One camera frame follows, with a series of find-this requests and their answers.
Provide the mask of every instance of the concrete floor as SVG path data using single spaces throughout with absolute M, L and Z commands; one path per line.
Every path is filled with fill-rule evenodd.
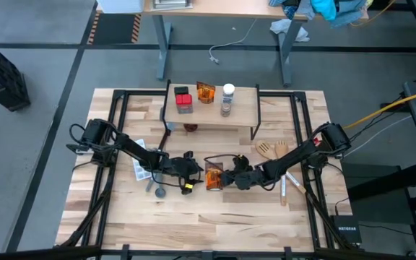
M 0 0 L 0 43 L 79 43 L 93 4 L 93 0 L 19 0 L 17 3 Z M 171 38 L 175 44 L 231 42 L 242 38 L 253 21 L 212 17 L 166 19 L 175 28 Z M 245 44 L 276 45 L 276 38 L 269 31 L 271 21 L 260 19 Z M 416 47 L 416 21 L 409 12 L 387 12 L 362 28 L 331 30 L 324 21 L 312 21 L 305 29 L 311 41 L 301 45 Z M 156 42 L 151 18 L 143 17 L 139 43 Z M 0 51 L 26 74 L 32 100 L 29 108 L 16 113 L 0 106 L 0 251 L 3 251 L 77 50 Z M 221 60 L 220 65 L 208 59 L 207 51 L 170 51 L 167 78 L 179 83 L 199 80 L 218 85 L 259 83 L 263 89 L 281 88 L 277 52 L 215 51 L 214 54 Z M 19 250 L 53 245 L 75 161 L 75 155 L 65 148 L 71 141 L 68 127 L 85 122 L 93 90 L 96 87 L 164 87 L 164 82 L 155 79 L 157 55 L 152 50 L 84 52 Z M 402 91 L 403 82 L 416 79 L 416 54 L 296 52 L 291 54 L 291 60 L 292 88 L 323 90 L 331 119 L 340 124 L 352 123 L 376 110 L 379 103 L 393 100 Z M 356 140 L 355 146 L 404 116 L 392 116 L 369 129 Z M 346 161 L 402 167 L 415 164 L 413 122 L 405 121 L 382 133 Z M 410 231 L 406 225 L 386 225 Z M 362 228 L 362 235 L 363 248 L 367 251 L 405 254 L 415 250 L 409 235 L 375 228 Z

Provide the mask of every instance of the wooden board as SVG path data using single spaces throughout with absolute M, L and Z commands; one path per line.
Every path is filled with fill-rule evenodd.
M 95 90 L 88 119 L 108 117 L 112 93 L 110 89 Z M 323 92 L 308 91 L 306 94 L 312 127 L 329 121 Z M 163 123 L 159 121 L 162 106 L 163 96 L 130 97 L 123 131 L 132 139 L 143 138 L 147 148 L 156 148 L 164 132 Z M 263 121 L 256 140 L 274 144 L 284 139 L 290 149 L 296 148 L 289 99 L 262 97 L 261 111 Z M 305 134 L 303 122 L 300 127 Z M 249 137 L 249 128 L 245 127 L 200 125 L 193 133 L 177 127 L 168 137 L 165 151 L 175 157 L 192 150 L 203 168 L 204 157 L 223 153 L 243 154 L 253 165 L 263 162 L 264 158 L 256 152 L 254 141 Z M 79 156 L 77 164 L 89 159 L 89 156 Z M 330 161 L 340 166 L 339 161 Z M 225 169 L 233 166 L 229 157 L 215 162 L 222 162 Z M 64 242 L 87 214 L 95 172 L 94 165 L 74 171 L 57 243 Z M 299 165 L 291 167 L 290 172 L 302 181 Z M 327 207 L 332 214 L 335 203 L 347 198 L 345 180 L 338 170 L 330 167 L 324 168 L 322 179 Z M 164 181 L 176 183 L 167 176 Z M 103 248 L 121 249 L 123 244 L 129 244 L 137 250 L 283 251 L 284 246 L 291 246 L 293 251 L 313 251 L 306 201 L 290 182 L 287 182 L 286 207 L 280 205 L 280 185 L 267 192 L 260 187 L 240 191 L 234 186 L 223 191 L 206 191 L 204 184 L 197 184 L 188 196 L 181 195 L 179 188 L 166 186 L 164 199 L 154 195 L 156 186 L 146 193 L 146 185 L 147 181 L 136 181 L 131 158 L 121 152 Z M 348 201 L 339 203 L 338 210 L 340 214 L 351 214 Z M 317 222 L 321 245 L 325 246 L 319 217 Z M 95 242 L 97 223 L 96 219 L 91 243 Z
M 194 8 L 168 11 L 152 11 L 153 0 L 145 0 L 143 14 L 213 16 L 213 17 L 251 17 L 284 19 L 285 14 L 281 6 L 272 7 L 266 0 L 192 0 Z M 359 20 L 368 20 L 367 10 L 363 10 Z M 295 14 L 294 20 L 307 20 L 304 14 Z
M 187 86 L 192 95 L 194 112 L 180 114 L 176 107 L 174 87 Z M 258 95 L 254 87 L 236 87 L 232 110 L 228 117 L 221 116 L 222 87 L 216 86 L 214 101 L 203 104 L 197 98 L 196 85 L 171 84 L 168 91 L 165 119 L 167 122 L 185 124 L 214 124 L 225 126 L 257 126 L 258 125 Z

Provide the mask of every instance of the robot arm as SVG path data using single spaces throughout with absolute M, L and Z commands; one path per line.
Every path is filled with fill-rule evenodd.
M 314 138 L 321 134 L 321 142 Z M 223 186 L 235 182 L 240 190 L 252 186 L 268 186 L 280 180 L 287 170 L 297 163 L 306 161 L 310 168 L 321 168 L 328 156 L 337 156 L 351 148 L 350 140 L 339 124 L 325 123 L 318 127 L 310 138 L 299 147 L 277 160 L 269 160 L 254 166 L 252 171 L 226 171 L 221 175 Z
M 80 140 L 73 137 L 72 128 L 70 135 L 77 144 L 68 144 L 67 147 L 75 153 L 91 149 L 94 152 L 92 161 L 96 164 L 109 166 L 114 151 L 120 150 L 138 160 L 141 167 L 152 173 L 152 178 L 154 173 L 178 177 L 178 186 L 184 195 L 192 192 L 194 184 L 202 182 L 199 179 L 190 179 L 191 175 L 200 174 L 200 170 L 203 170 L 193 158 L 192 151 L 186 152 L 183 157 L 174 158 L 169 158 L 166 152 L 147 151 L 108 121 L 89 120 Z M 114 141 L 113 144 L 107 143 L 108 137 Z

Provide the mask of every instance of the black case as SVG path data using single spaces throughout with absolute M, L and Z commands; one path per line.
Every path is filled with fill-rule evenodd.
M 10 111 L 16 111 L 30 104 L 22 73 L 1 53 L 0 104 Z

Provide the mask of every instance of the black mat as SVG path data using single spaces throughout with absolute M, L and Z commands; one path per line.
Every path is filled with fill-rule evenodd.
M 346 187 L 348 188 L 397 171 L 397 167 L 385 165 L 342 163 L 342 167 Z M 352 213 L 359 221 L 407 225 L 413 223 L 412 213 L 404 189 L 361 199 L 360 201 L 351 201 L 351 207 Z
M 110 45 L 136 43 L 141 15 L 97 13 L 88 44 Z

